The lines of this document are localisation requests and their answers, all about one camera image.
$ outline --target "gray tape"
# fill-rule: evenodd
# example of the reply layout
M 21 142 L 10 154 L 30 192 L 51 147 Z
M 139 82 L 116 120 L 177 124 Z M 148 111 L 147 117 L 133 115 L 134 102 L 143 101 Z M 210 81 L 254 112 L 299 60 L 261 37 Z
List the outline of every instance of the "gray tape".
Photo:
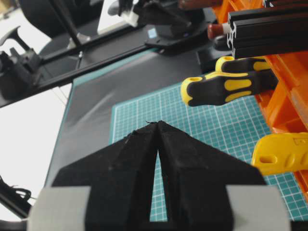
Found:
M 287 210 L 275 186 L 227 185 L 234 231 L 290 231 Z
M 45 188 L 30 210 L 27 231 L 84 231 L 90 187 Z

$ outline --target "green cutting mat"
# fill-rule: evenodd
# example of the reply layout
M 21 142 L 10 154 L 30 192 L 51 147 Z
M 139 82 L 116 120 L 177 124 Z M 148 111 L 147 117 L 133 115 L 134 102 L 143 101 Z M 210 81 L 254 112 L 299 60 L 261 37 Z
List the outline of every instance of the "green cutting mat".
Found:
M 147 125 L 146 121 L 159 120 L 247 163 L 251 161 L 256 142 L 270 134 L 253 96 L 223 106 L 187 107 L 180 98 L 180 84 L 176 84 L 115 105 L 110 143 Z M 280 189 L 291 219 L 308 220 L 307 204 L 292 173 L 269 176 L 266 181 Z M 150 221 L 166 220 L 164 188 L 157 158 Z

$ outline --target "cable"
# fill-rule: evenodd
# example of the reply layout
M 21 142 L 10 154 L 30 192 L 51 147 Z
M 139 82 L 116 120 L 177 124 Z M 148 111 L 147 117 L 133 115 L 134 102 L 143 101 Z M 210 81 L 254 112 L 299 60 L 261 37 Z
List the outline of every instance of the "cable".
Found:
M 0 183 L 6 185 L 7 187 L 9 187 L 14 193 L 19 195 L 25 201 L 28 201 L 30 198 L 34 199 L 33 197 L 31 197 L 32 193 L 31 193 L 30 190 L 24 189 L 24 188 L 15 188 L 15 186 L 9 186 L 8 184 L 6 184 L 4 182 L 4 180 L 3 180 L 1 175 L 0 175 Z

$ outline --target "screwdriver handle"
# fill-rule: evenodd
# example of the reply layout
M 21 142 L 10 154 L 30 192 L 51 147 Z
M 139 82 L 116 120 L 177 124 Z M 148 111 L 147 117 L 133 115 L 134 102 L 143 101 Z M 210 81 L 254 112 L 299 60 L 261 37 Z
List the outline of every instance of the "screwdriver handle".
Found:
M 230 32 L 230 26 L 228 23 L 207 25 L 207 37 L 209 40 L 213 40 L 217 36 L 226 35 Z
M 191 77 L 182 82 L 181 96 L 188 106 L 223 105 L 247 95 L 275 89 L 277 78 L 271 70 L 246 73 L 215 71 L 203 77 Z
M 232 56 L 223 56 L 216 61 L 215 70 L 228 73 L 243 73 L 270 69 L 270 65 L 263 56 L 235 59 Z

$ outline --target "orange organizer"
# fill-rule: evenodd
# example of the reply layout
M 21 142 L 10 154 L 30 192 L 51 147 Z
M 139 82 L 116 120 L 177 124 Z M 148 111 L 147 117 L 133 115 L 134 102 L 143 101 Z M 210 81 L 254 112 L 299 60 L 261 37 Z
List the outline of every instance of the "orange organizer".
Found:
M 262 0 L 224 0 L 213 7 L 219 23 L 228 12 L 262 7 Z M 257 103 L 274 133 L 308 130 L 308 51 L 266 55 L 279 83 L 274 91 L 256 95 Z M 308 202 L 308 170 L 294 173 Z

